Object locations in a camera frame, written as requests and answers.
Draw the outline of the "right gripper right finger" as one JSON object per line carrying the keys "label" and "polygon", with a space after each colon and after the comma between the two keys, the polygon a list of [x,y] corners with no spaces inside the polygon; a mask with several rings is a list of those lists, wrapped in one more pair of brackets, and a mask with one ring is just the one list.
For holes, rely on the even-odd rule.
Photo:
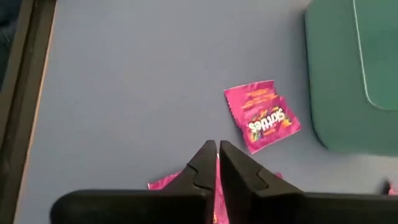
{"label": "right gripper right finger", "polygon": [[220,142],[220,176],[230,224],[294,224],[303,192],[229,141]]}

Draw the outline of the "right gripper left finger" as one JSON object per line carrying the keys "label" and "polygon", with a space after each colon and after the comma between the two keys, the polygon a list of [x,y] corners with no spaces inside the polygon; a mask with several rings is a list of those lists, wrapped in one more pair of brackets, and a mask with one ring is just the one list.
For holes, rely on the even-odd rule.
{"label": "right gripper left finger", "polygon": [[171,208],[177,219],[187,224],[212,224],[216,186],[216,150],[214,140],[204,145],[163,191],[171,195]]}

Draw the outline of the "teal plastic bin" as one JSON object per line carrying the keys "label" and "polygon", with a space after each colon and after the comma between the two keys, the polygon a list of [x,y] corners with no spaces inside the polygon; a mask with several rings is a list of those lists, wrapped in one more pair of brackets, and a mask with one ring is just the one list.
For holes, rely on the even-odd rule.
{"label": "teal plastic bin", "polygon": [[398,0],[313,0],[305,31],[321,143],[398,156]]}

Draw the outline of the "purple Skittles candy packet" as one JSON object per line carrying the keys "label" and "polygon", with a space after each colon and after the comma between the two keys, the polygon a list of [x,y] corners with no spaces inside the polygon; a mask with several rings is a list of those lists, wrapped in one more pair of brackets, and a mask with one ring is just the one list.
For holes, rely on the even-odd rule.
{"label": "purple Skittles candy packet", "polygon": [[272,80],[232,87],[224,96],[251,154],[301,129],[298,117],[277,94]]}
{"label": "purple Skittles candy packet", "polygon": [[[148,183],[149,190],[161,190],[171,183],[176,177],[179,176],[181,171],[170,174],[162,179]],[[211,224],[229,224],[229,218],[226,209],[226,202],[224,199],[223,187],[221,183],[220,174],[220,155],[216,153],[216,179],[215,179],[215,199],[213,207],[213,218]]]}

